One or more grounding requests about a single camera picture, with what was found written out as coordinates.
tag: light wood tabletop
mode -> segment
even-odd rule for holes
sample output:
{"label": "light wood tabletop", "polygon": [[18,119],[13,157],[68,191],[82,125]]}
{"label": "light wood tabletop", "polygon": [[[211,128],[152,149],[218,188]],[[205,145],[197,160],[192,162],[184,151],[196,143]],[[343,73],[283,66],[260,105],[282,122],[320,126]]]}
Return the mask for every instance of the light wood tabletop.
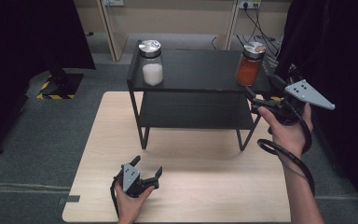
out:
{"label": "light wood tabletop", "polygon": [[[140,105],[142,93],[135,96]],[[129,93],[107,92],[70,191],[79,201],[67,202],[62,218],[116,222],[113,176],[140,155],[135,167],[142,179],[154,176],[159,166],[163,172],[137,222],[288,222],[281,162],[256,143],[270,139],[267,128],[261,119],[243,152],[235,130],[151,128],[143,150]]]}

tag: lower shelf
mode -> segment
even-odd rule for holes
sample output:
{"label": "lower shelf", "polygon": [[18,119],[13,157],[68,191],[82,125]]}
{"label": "lower shelf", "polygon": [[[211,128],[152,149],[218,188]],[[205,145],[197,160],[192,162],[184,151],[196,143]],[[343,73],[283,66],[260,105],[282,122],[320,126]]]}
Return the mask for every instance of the lower shelf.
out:
{"label": "lower shelf", "polygon": [[146,91],[140,125],[250,130],[254,121],[243,94]]}

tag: jar lid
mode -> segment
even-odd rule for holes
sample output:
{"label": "jar lid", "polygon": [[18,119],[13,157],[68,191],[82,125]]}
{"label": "jar lid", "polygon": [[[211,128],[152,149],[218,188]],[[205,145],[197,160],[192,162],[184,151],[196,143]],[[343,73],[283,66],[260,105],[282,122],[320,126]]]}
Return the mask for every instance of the jar lid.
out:
{"label": "jar lid", "polygon": [[161,53],[161,45],[157,40],[144,40],[139,45],[141,55],[146,58],[158,57]]}
{"label": "jar lid", "polygon": [[249,42],[243,46],[242,54],[248,58],[258,60],[264,57],[266,47],[258,42]]}

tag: white powder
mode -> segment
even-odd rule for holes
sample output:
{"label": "white powder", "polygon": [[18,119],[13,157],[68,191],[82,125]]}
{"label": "white powder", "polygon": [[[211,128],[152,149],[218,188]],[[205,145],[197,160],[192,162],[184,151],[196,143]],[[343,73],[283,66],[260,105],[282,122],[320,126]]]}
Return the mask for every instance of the white powder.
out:
{"label": "white powder", "polygon": [[142,70],[144,71],[144,79],[150,86],[156,86],[162,81],[162,65],[159,63],[146,64]]}

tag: human hand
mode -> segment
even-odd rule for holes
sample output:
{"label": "human hand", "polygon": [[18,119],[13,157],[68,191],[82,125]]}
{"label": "human hand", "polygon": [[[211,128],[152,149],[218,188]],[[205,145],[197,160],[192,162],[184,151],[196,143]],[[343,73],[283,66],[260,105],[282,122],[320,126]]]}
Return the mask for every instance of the human hand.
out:
{"label": "human hand", "polygon": [[144,191],[139,198],[132,198],[128,196],[120,183],[115,184],[115,191],[117,193],[117,205],[118,205],[118,223],[133,223],[141,212],[142,205],[154,190],[154,187],[149,187]]}
{"label": "human hand", "polygon": [[[265,107],[259,107],[258,112],[271,127],[272,141],[281,147],[286,148],[288,151],[301,159],[302,149],[306,143],[306,140],[304,132],[299,123],[291,126],[283,126]],[[306,121],[311,132],[313,125],[310,119],[310,113],[310,104],[305,104],[302,118]]]}

